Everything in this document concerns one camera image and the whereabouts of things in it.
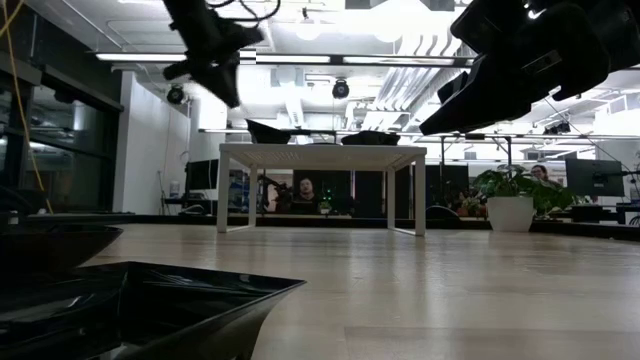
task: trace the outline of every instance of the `black cable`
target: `black cable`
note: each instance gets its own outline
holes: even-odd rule
[[[221,2],[219,4],[207,3],[207,5],[209,5],[209,8],[211,8],[211,9],[219,9],[221,7],[225,7],[227,5],[233,4],[234,1],[236,1],[236,0],[226,0],[226,1],[223,1],[223,2]]]
[[[273,11],[271,11],[270,13],[268,13],[267,15],[261,16],[261,17],[254,17],[254,18],[228,18],[227,20],[231,20],[231,21],[236,21],[236,22],[248,22],[248,21],[263,21],[263,20],[267,20],[272,18],[275,14],[278,13],[278,11],[280,11],[280,6],[282,5],[282,0],[277,0],[276,2],[276,7],[273,9]]]
[[[620,165],[622,165],[622,167],[623,167],[623,168],[625,168],[628,172],[630,172],[630,173],[632,173],[632,172],[633,172],[633,171],[631,171],[631,169],[630,169],[627,165],[625,165],[622,161],[620,161],[620,160],[616,159],[616,157],[615,157],[615,156],[611,155],[608,151],[606,151],[605,149],[603,149],[602,147],[600,147],[600,145],[598,145],[595,141],[591,140],[588,136],[586,136],[585,134],[583,134],[582,132],[580,132],[580,130],[579,130],[575,125],[573,125],[573,124],[571,123],[571,121],[569,121],[569,118],[568,118],[568,117],[564,117],[564,115],[562,115],[562,114],[561,114],[561,113],[560,113],[560,112],[555,108],[555,106],[553,106],[553,105],[549,102],[549,99],[545,98],[545,99],[544,99],[544,101],[546,101],[546,102],[547,102],[547,104],[548,104],[549,106],[551,106],[551,108],[553,109],[553,111],[555,111],[556,113],[558,113],[558,115],[560,115],[560,117],[561,117],[561,118],[563,118],[563,119],[567,122],[567,124],[569,124],[569,126],[571,126],[571,127],[572,127],[572,128],[573,128],[573,129],[578,133],[578,134],[582,135],[584,138],[586,138],[587,140],[589,140],[589,142],[590,142],[591,144],[593,144],[593,146],[595,146],[595,147],[596,147],[596,148],[598,148],[600,151],[602,151],[603,153],[605,153],[605,154],[606,154],[607,156],[609,156],[611,159],[613,159],[613,160],[615,160],[615,161],[619,162],[619,163],[620,163]],[[635,177],[633,174],[631,175],[631,179],[633,180],[633,182],[632,182],[632,183],[633,183],[633,185],[634,185],[634,186],[635,186],[635,188],[636,188],[636,193],[637,193],[637,194],[640,194],[640,188],[638,188],[638,181],[637,181],[636,177]]]

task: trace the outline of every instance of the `cable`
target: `cable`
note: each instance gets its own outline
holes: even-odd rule
[[[568,117],[565,117],[563,114],[561,114],[561,113],[560,113],[560,112],[555,108],[555,106],[553,106],[553,105],[549,102],[549,99],[545,98],[545,99],[544,99],[544,101],[545,101],[549,106],[551,106],[551,108],[553,109],[553,111],[557,112],[557,113],[560,115],[560,117],[561,117],[561,118],[563,118],[563,119],[564,119],[564,121],[566,121],[566,122],[567,122],[567,124],[569,124],[569,126],[571,126],[571,127],[572,127],[572,128],[573,128],[573,129],[578,133],[578,134],[582,135],[582,137],[584,137],[584,138],[586,138],[587,140],[589,140],[589,142],[590,142],[591,144],[593,144],[593,146],[595,146],[595,147],[596,147],[596,148],[598,148],[600,151],[602,151],[603,153],[605,153],[605,154],[606,154],[607,156],[609,156],[611,159],[613,159],[613,160],[615,160],[615,161],[619,162],[619,163],[620,163],[620,165],[622,165],[622,167],[623,167],[623,168],[625,168],[628,172],[630,172],[630,173],[631,173],[631,172],[633,172],[633,171],[631,171],[631,169],[629,169],[629,167],[628,167],[627,165],[625,165],[622,161],[620,161],[620,160],[616,159],[616,157],[615,157],[615,156],[611,155],[608,151],[606,151],[605,149],[603,149],[602,147],[600,147],[600,145],[598,145],[595,141],[591,140],[588,136],[586,136],[585,134],[583,134],[583,133],[582,133],[582,132],[581,132],[581,131],[580,131],[580,130],[575,126],[575,125],[573,125],[573,124],[571,123],[571,121],[569,121],[569,118],[568,118]],[[640,194],[640,189],[638,188],[638,181],[637,181],[636,177],[635,177],[633,174],[631,175],[631,179],[633,180],[633,182],[632,182],[632,183],[633,183],[633,185],[634,185],[634,186],[635,186],[635,188],[636,188],[636,193]]]
[[[29,126],[27,125],[27,116],[24,112],[24,106],[22,105],[22,97],[20,95],[20,83],[18,81],[18,71],[16,70],[16,60],[13,54],[13,42],[11,41],[11,30],[9,29],[9,25],[18,14],[18,11],[22,7],[24,0],[21,0],[16,10],[9,17],[7,13],[7,3],[5,1],[3,12],[4,12],[4,20],[5,26],[0,30],[0,37],[4,32],[7,32],[7,42],[9,43],[9,58],[11,60],[11,70],[13,71],[13,84],[16,88],[16,97],[18,100],[18,109],[20,110],[20,119],[22,120],[22,126],[24,127],[24,137],[29,144],[29,148],[31,148],[30,134],[29,134]],[[40,177],[40,171],[38,171],[38,164],[36,163],[36,154],[35,151],[31,150],[31,162],[33,163],[33,170],[36,173],[36,179],[38,180],[38,185],[40,186],[40,191],[45,195],[45,201],[47,203],[47,208],[50,214],[53,214],[53,208],[51,207],[51,202],[49,201],[49,196],[47,196],[47,192],[45,191],[44,185],[42,184],[42,177]]]
[[[250,8],[247,4],[244,3],[244,0],[238,0],[240,1],[240,5],[242,5],[242,7],[247,10],[247,12],[251,15],[253,15],[254,19],[258,19],[258,14],[256,14],[255,11],[253,11],[252,8]],[[258,26],[260,26],[260,21],[256,20],[256,25],[254,26],[254,28],[257,28]]]
[[[282,5],[282,0],[277,0],[276,2],[276,7],[273,9],[273,11],[271,11],[270,13],[268,13],[267,15],[261,16],[261,17],[254,17],[252,18],[228,18],[227,20],[231,20],[231,21],[237,21],[237,22],[247,22],[247,21],[263,21],[263,20],[267,20],[272,18],[275,14],[278,13],[278,11],[280,11],[280,6]]]
[[[13,22],[13,20],[15,20],[18,12],[22,8],[22,5],[24,5],[24,0],[20,0],[18,6],[16,6],[16,9],[13,10],[13,14],[11,14],[11,16],[7,18],[7,1],[4,1],[4,26],[0,28],[0,37],[2,37],[2,35],[4,35],[4,33],[9,30],[9,26],[11,26],[11,23]]]

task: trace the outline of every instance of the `man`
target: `man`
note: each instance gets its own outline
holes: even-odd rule
[[[317,214],[320,199],[313,192],[313,183],[309,178],[300,180],[298,193],[293,197],[291,211],[298,214]]]
[[[549,181],[549,172],[544,165],[536,165],[531,168],[531,175],[542,181]]]
[[[562,187],[560,183],[555,182],[553,180],[549,180],[549,172],[547,171],[547,168],[544,165],[535,165],[534,167],[532,167],[531,175],[533,175],[535,178],[539,180],[546,181],[549,184],[552,184],[554,186]]]

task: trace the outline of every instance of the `security camera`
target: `security camera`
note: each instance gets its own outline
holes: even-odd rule
[[[349,85],[347,85],[347,80],[336,80],[336,84],[333,85],[333,98],[340,100],[347,98],[347,96],[349,96]]]
[[[171,90],[167,93],[167,101],[173,105],[182,105],[188,100],[182,85],[171,85]]]

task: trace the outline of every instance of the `ceiling duct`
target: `ceiling duct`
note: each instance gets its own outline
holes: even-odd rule
[[[304,71],[293,66],[280,66],[271,71],[271,86],[288,89],[285,99],[287,114],[294,128],[305,127],[300,92],[296,88],[304,86]]]

